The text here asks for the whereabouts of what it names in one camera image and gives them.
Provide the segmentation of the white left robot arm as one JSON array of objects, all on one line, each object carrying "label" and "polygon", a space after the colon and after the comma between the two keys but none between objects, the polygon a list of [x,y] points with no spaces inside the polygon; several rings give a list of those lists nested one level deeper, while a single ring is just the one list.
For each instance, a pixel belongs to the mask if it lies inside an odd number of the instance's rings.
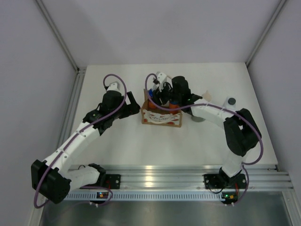
[{"label": "white left robot arm", "polygon": [[132,92],[125,97],[108,90],[96,109],[88,112],[76,131],[53,154],[31,165],[32,187],[52,203],[60,203],[67,194],[84,186],[101,188],[106,184],[106,170],[91,163],[78,170],[70,170],[74,161],[94,140],[98,139],[116,119],[139,113]]}]

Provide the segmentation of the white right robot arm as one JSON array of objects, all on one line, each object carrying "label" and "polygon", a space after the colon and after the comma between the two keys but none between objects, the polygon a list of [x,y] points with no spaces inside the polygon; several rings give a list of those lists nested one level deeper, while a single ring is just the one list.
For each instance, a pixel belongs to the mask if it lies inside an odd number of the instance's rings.
[{"label": "white right robot arm", "polygon": [[203,96],[193,94],[183,76],[172,78],[158,74],[153,79],[153,87],[148,91],[150,101],[164,110],[169,103],[195,118],[202,118],[224,130],[229,154],[219,170],[218,179],[222,186],[230,187],[245,164],[243,158],[257,145],[262,146],[262,135],[249,110],[236,110],[228,100],[224,105],[213,105]]}]

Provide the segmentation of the white bottle dark cap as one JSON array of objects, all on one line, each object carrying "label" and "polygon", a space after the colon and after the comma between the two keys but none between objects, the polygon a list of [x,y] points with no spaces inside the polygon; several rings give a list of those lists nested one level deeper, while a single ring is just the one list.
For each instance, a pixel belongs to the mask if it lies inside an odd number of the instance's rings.
[{"label": "white bottle dark cap", "polygon": [[231,110],[231,111],[237,111],[236,108],[236,99],[233,97],[227,97],[226,100],[224,101],[223,107],[225,109]]}]

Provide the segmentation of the watermelon print canvas bag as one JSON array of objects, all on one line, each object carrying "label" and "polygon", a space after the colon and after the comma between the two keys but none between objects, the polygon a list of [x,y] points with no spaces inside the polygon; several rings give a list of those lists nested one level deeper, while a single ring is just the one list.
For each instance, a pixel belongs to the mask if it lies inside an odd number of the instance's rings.
[{"label": "watermelon print canvas bag", "polygon": [[180,128],[182,126],[182,112],[163,111],[161,109],[149,108],[150,101],[147,98],[147,90],[144,89],[144,103],[140,109],[142,115],[142,124],[157,125],[157,126],[170,126]]}]

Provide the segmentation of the grey green squeeze bottle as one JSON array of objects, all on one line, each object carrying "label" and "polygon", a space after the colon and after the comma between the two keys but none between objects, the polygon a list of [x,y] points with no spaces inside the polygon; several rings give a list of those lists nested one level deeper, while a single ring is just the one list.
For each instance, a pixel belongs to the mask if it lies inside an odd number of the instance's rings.
[{"label": "grey green squeeze bottle", "polygon": [[202,98],[195,101],[194,104],[205,104],[205,105],[193,106],[191,108],[191,112],[192,112],[191,119],[194,122],[203,122],[206,120],[206,118],[204,118],[204,116],[207,116],[205,109],[212,99],[212,96],[208,90],[205,93],[203,93],[201,96]]}]

